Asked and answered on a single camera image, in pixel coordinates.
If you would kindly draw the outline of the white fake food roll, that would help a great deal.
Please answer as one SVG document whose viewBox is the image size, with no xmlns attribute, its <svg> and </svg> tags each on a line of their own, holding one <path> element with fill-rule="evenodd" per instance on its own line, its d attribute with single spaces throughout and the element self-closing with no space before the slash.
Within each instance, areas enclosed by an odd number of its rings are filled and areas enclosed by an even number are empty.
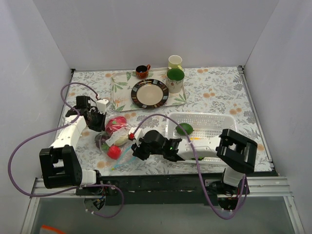
<svg viewBox="0 0 312 234">
<path fill-rule="evenodd" d="M 128 141 L 128 137 L 127 135 L 124 135 L 124 136 L 121 136 L 119 139 L 117 139 L 114 142 L 114 145 L 119 147 L 119 146 L 124 145 L 127 141 Z"/>
</svg>

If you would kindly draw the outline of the clear zip top bag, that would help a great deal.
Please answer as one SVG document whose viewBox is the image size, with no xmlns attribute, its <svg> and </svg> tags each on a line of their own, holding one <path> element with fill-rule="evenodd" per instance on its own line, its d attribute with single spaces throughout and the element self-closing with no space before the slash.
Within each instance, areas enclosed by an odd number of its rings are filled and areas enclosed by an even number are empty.
<svg viewBox="0 0 312 234">
<path fill-rule="evenodd" d="M 132 142 L 128 138 L 131 126 L 124 116 L 107 120 L 104 131 L 95 136 L 95 145 L 104 155 L 109 171 L 116 171 L 134 162 Z"/>
</svg>

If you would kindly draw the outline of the white perforated plastic basket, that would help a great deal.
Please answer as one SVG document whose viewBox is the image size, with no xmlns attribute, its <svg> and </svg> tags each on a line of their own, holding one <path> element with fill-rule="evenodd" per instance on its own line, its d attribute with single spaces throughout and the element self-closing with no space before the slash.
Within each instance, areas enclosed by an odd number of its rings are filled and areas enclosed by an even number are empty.
<svg viewBox="0 0 312 234">
<path fill-rule="evenodd" d="M 210 142 L 207 148 L 208 153 L 197 153 L 200 164 L 203 165 L 222 165 L 226 166 L 226 163 L 217 156 L 213 155 L 211 150 L 214 150 L 219 145 L 219 135 L 222 134 L 223 129 L 231 129 L 233 131 L 238 130 L 236 120 L 231 115 L 227 114 L 212 114 L 212 113 L 187 113 L 187 112 L 172 112 L 169 117 L 177 123 L 188 123 L 194 131 L 189 137 L 199 137 L 201 141 L 208 139 Z"/>
</svg>

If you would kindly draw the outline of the green fake vegetable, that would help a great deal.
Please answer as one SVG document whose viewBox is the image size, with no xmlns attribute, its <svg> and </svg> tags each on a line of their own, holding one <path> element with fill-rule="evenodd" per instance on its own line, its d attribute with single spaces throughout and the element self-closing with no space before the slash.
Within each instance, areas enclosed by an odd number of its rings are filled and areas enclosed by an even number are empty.
<svg viewBox="0 0 312 234">
<path fill-rule="evenodd" d="M 188 123 L 180 123 L 179 126 L 176 126 L 176 131 L 178 134 L 185 136 L 193 133 L 193 127 Z"/>
</svg>

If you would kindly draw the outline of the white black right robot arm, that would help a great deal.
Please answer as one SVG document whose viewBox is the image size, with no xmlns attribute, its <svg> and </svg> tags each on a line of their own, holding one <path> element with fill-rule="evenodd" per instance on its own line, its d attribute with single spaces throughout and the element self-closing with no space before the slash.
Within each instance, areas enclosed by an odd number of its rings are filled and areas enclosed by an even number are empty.
<svg viewBox="0 0 312 234">
<path fill-rule="evenodd" d="M 116 160 L 124 156 L 146 160 L 162 155 L 171 162 L 203 162 L 219 158 L 224 162 L 217 184 L 227 194 L 237 190 L 243 178 L 254 172 L 257 143 L 236 131 L 233 117 L 222 114 L 176 112 L 168 115 L 165 134 L 143 132 L 116 119 L 97 135 L 96 146 Z"/>
</svg>

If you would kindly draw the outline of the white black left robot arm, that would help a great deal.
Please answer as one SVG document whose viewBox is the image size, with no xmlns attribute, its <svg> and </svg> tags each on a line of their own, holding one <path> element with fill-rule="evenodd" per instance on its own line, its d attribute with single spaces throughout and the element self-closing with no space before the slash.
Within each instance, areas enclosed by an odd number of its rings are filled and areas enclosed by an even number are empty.
<svg viewBox="0 0 312 234">
<path fill-rule="evenodd" d="M 85 186 L 93 195 L 103 191 L 97 170 L 82 169 L 75 149 L 82 131 L 89 128 L 102 132 L 105 128 L 107 99 L 98 99 L 91 105 L 88 96 L 76 97 L 76 106 L 65 115 L 64 127 L 49 148 L 39 153 L 44 185 L 47 189 L 70 186 Z"/>
</svg>

